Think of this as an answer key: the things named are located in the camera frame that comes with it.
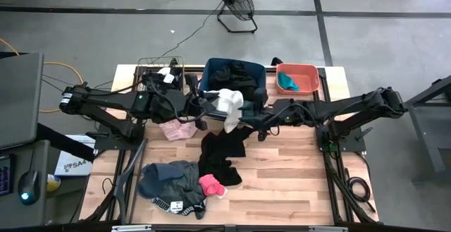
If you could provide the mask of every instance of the black fan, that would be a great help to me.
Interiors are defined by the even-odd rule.
[[[257,24],[254,21],[254,3],[252,0],[223,0],[224,5],[218,13],[218,21],[227,29],[228,32],[231,33],[243,33],[250,32],[254,33],[257,30]],[[232,31],[230,30],[226,24],[221,20],[220,16],[224,12],[224,8],[228,7],[230,11],[239,19],[243,21],[252,20],[254,23],[255,29],[253,30],[243,30],[243,31]]]

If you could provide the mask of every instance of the wooden tabletop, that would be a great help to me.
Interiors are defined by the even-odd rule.
[[[118,65],[112,90],[132,84],[136,65]],[[350,96],[343,67],[326,67],[330,98],[344,99]],[[275,73],[267,73],[266,87],[271,104],[275,99],[290,97],[276,93]],[[295,99],[313,99],[311,95]],[[122,111],[110,112],[124,118]],[[149,122],[145,136],[149,143],[144,151],[142,165],[153,162],[177,160],[198,161],[202,138],[208,133],[219,133],[222,122],[208,120],[207,131],[198,130],[193,138],[169,142],[159,127]],[[206,214],[197,220],[194,214],[181,216],[161,211],[140,196],[131,219],[132,224],[239,224],[239,225],[329,225],[333,224],[332,211],[322,154],[317,150],[314,128],[280,127],[279,136],[268,136],[258,142],[257,133],[245,140],[246,157],[230,158],[238,169],[242,183],[228,187],[222,199],[208,197]],[[353,153],[343,153],[343,163],[351,176],[363,178],[371,187],[365,163]],[[105,178],[113,179],[117,151],[104,152],[94,161],[92,172],[82,204],[80,218],[89,216],[104,199],[101,184]],[[105,190],[111,186],[105,183]],[[354,191],[362,189],[356,186]],[[345,218],[342,195],[337,194],[340,214]],[[371,196],[370,202],[375,206]],[[361,204],[375,220],[377,214],[366,204]]]

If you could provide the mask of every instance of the orange basket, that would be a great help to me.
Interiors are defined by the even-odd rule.
[[[284,73],[299,87],[299,91],[284,90],[278,82],[279,72]],[[319,88],[318,69],[313,65],[281,63],[276,69],[276,89],[279,94],[311,94]]]

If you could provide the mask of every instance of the concrete floor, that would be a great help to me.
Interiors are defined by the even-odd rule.
[[[220,0],[0,0],[1,5],[210,10]],[[257,10],[314,11],[314,0],[254,0]],[[451,0],[321,0],[324,11],[451,12]],[[159,56],[202,24],[205,15],[103,15],[0,12],[0,37],[17,50],[43,52],[47,61],[76,67],[90,85],[112,80],[116,65]],[[228,34],[211,18],[203,30],[171,55],[190,64],[210,57],[230,57],[269,64],[284,61],[324,66],[316,17],[256,16],[254,35]],[[225,16],[232,27],[249,23]],[[351,94],[392,86],[404,100],[451,74],[451,18],[325,18],[334,66],[344,66]],[[0,50],[7,50],[0,44]],[[64,68],[44,72],[76,83]],[[58,106],[60,92],[43,85],[41,106]],[[62,113],[39,120],[62,133],[93,130],[92,122]],[[451,187],[413,186],[411,178],[428,161],[408,115],[379,119],[365,138],[378,214],[386,224],[451,230]],[[52,219],[67,222],[80,195],[67,197],[64,212]]]

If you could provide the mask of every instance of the pink cloth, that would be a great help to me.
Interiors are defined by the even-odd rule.
[[[212,174],[208,174],[199,178],[199,184],[202,187],[204,195],[206,196],[215,194],[222,196],[226,191],[226,188],[221,185],[219,181],[217,181],[216,178],[213,177]]]
[[[169,141],[191,138],[197,131],[195,122],[181,123],[177,119],[160,123],[159,126]]]

